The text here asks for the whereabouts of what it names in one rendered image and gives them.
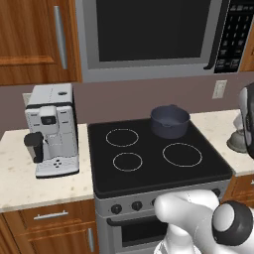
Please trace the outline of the silver oven door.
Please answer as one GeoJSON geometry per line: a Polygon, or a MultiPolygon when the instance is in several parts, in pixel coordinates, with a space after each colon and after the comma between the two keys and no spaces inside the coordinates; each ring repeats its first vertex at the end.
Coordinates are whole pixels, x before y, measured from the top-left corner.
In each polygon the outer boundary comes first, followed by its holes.
{"type": "Polygon", "coordinates": [[[153,254],[164,239],[168,224],[151,221],[125,226],[110,226],[115,254],[153,254]]]}

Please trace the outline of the wooden wall cupboard door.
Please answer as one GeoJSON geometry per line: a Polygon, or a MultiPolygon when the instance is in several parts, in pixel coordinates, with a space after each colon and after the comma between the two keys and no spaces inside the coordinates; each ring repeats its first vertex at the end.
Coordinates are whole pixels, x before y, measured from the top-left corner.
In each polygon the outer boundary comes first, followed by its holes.
{"type": "Polygon", "coordinates": [[[250,32],[240,70],[254,71],[254,29],[250,32]]]}
{"type": "Polygon", "coordinates": [[[81,81],[75,0],[0,0],[0,86],[81,81]],[[67,69],[54,7],[62,13],[67,69]]]}

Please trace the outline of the silver black microwave oven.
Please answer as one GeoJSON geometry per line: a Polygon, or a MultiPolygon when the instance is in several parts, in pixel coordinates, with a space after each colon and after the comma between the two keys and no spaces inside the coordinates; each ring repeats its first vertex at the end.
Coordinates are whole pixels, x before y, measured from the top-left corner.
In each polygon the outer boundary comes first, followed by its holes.
{"type": "Polygon", "coordinates": [[[230,0],[212,69],[222,0],[75,0],[85,82],[237,72],[254,0],[230,0]]]}

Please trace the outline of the white wall socket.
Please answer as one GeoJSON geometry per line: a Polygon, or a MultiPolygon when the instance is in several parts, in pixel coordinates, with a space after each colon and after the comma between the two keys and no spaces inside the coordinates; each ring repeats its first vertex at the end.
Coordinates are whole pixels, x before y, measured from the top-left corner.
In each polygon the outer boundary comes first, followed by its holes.
{"type": "Polygon", "coordinates": [[[30,97],[31,97],[31,94],[32,93],[23,93],[23,101],[24,101],[24,104],[25,104],[25,107],[28,105],[29,103],[29,100],[30,100],[30,97]]]}
{"type": "Polygon", "coordinates": [[[218,99],[218,98],[222,98],[223,97],[226,84],[227,84],[226,80],[217,80],[215,82],[215,86],[214,86],[214,90],[213,90],[213,95],[212,95],[213,99],[218,99]]]}

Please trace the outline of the white coffee machine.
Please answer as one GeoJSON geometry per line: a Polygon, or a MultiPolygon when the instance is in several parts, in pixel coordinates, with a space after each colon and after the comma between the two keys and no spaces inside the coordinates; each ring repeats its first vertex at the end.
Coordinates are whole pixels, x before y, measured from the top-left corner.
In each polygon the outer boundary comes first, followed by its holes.
{"type": "Polygon", "coordinates": [[[78,131],[72,85],[36,85],[25,116],[30,133],[24,144],[36,164],[36,178],[77,174],[78,131]]]}

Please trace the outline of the wooden base cupboard door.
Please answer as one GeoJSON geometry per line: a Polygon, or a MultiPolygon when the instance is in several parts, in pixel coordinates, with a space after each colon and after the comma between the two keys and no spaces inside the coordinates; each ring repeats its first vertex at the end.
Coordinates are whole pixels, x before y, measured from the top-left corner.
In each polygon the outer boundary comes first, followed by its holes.
{"type": "Polygon", "coordinates": [[[15,240],[21,254],[99,254],[94,221],[24,233],[15,240]],[[94,253],[89,249],[88,228],[93,230],[94,253]]]}

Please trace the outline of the black hob stove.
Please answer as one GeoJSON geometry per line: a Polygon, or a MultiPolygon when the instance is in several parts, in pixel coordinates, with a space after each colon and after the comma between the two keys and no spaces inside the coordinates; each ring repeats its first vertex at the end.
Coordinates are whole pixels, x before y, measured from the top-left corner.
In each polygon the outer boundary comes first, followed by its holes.
{"type": "Polygon", "coordinates": [[[87,127],[95,198],[99,254],[115,254],[106,219],[155,215],[151,202],[170,191],[219,189],[222,198],[232,170],[191,123],[185,136],[168,140],[148,119],[90,124],[87,127]],[[132,209],[134,201],[143,207],[132,209]],[[111,207],[120,204],[114,214],[111,207]]]}

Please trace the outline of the wooden drawer front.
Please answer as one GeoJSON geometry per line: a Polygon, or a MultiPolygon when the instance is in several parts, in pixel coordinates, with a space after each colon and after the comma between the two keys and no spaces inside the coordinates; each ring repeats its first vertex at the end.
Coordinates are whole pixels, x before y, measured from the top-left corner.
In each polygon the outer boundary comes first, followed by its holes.
{"type": "Polygon", "coordinates": [[[36,208],[28,208],[16,211],[4,212],[3,216],[7,221],[11,231],[15,235],[28,233],[29,231],[37,231],[73,225],[95,220],[94,200],[82,200],[68,203],[59,203],[55,205],[41,206],[36,208]],[[68,215],[44,219],[34,220],[34,217],[48,213],[68,211],[68,215]]]}
{"type": "Polygon", "coordinates": [[[231,196],[243,200],[254,199],[254,175],[237,177],[231,196]]]}

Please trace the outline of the dark blue pot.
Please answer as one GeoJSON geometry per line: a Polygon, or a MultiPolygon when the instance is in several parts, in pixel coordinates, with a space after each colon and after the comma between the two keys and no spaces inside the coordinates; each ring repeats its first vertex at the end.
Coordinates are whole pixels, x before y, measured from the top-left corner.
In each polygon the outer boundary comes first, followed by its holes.
{"type": "Polygon", "coordinates": [[[164,139],[178,139],[188,130],[191,116],[175,104],[163,105],[151,111],[151,130],[164,139]]]}

